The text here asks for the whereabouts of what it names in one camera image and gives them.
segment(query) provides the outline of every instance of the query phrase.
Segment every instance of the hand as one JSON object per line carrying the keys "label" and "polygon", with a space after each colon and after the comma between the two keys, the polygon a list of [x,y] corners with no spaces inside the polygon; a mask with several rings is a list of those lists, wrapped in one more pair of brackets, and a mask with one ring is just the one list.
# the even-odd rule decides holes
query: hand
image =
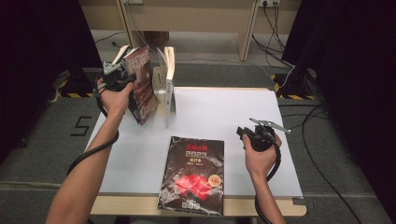
{"label": "hand", "polygon": [[[103,83],[103,79],[100,78],[97,81],[97,85],[100,86]],[[107,111],[107,116],[112,115],[123,115],[129,104],[129,94],[134,89],[132,82],[128,83],[122,91],[110,91],[106,89],[99,90],[100,99],[103,106]]]}
{"label": "hand", "polygon": [[[247,135],[243,135],[243,142],[246,153],[246,167],[252,179],[264,178],[268,176],[271,168],[276,162],[276,149],[274,145],[263,152],[255,151]],[[275,134],[275,142],[280,147],[282,141]]]}

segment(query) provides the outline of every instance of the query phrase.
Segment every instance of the white tabletop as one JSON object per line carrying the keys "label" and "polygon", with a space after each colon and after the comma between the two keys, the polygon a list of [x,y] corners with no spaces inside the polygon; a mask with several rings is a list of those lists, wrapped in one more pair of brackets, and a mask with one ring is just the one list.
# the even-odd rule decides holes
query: white tabletop
{"label": "white tabletop", "polygon": [[[266,89],[219,89],[175,87],[177,115],[164,127],[164,117],[155,116],[143,126],[127,113],[120,125],[120,138],[114,144],[100,193],[158,194],[170,137],[223,140],[224,195],[255,195],[245,166],[243,143],[236,134],[238,126],[254,130],[249,118],[264,119],[283,126],[275,93]],[[90,139],[105,120],[100,115]],[[282,162],[269,182],[277,198],[303,197],[286,135],[282,140]]]}

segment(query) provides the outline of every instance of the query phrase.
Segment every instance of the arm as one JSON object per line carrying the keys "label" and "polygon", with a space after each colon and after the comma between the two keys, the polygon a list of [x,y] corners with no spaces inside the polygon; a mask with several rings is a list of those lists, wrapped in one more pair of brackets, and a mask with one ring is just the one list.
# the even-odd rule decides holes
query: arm
{"label": "arm", "polygon": [[[275,139],[280,146],[282,142],[277,135]],[[262,212],[273,223],[286,223],[265,178],[276,161],[275,147],[271,146],[264,152],[257,152],[251,147],[250,139],[245,134],[243,141],[246,151],[247,170],[256,190]]]}
{"label": "arm", "polygon": [[[107,118],[87,151],[114,138],[128,106],[128,97],[132,89],[131,83],[120,92],[102,92],[101,100],[106,108]],[[111,146],[94,153],[70,172],[52,201],[46,223],[87,222],[102,185],[110,149]]]}

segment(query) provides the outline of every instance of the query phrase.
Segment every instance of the yellow circle sticker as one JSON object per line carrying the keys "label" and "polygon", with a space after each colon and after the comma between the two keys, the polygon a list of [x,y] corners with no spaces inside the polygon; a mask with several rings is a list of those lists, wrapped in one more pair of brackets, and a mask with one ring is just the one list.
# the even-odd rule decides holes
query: yellow circle sticker
{"label": "yellow circle sticker", "polygon": [[218,187],[222,183],[222,180],[218,175],[211,175],[207,180],[209,181],[209,185],[212,187]]}

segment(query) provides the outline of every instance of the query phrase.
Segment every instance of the desk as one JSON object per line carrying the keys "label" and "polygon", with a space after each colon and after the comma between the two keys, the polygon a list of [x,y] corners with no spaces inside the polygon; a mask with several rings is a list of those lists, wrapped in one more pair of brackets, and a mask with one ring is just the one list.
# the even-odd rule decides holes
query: desk
{"label": "desk", "polygon": [[136,31],[236,33],[241,61],[248,56],[258,0],[145,0],[144,5],[124,2],[117,0],[134,47],[144,46]]}
{"label": "desk", "polygon": [[[140,126],[132,115],[125,115],[92,213],[181,216],[156,210],[170,136],[175,135],[224,140],[224,215],[257,216],[253,205],[255,191],[236,129],[254,128],[249,118],[282,125],[275,93],[266,89],[176,87],[175,96],[177,115],[171,118],[169,129],[164,128],[164,117],[155,116]],[[92,138],[104,120],[101,115]],[[302,198],[303,194],[286,135],[276,133],[283,142],[282,163],[269,185],[284,216],[303,216],[305,206],[292,203],[293,198]]]}

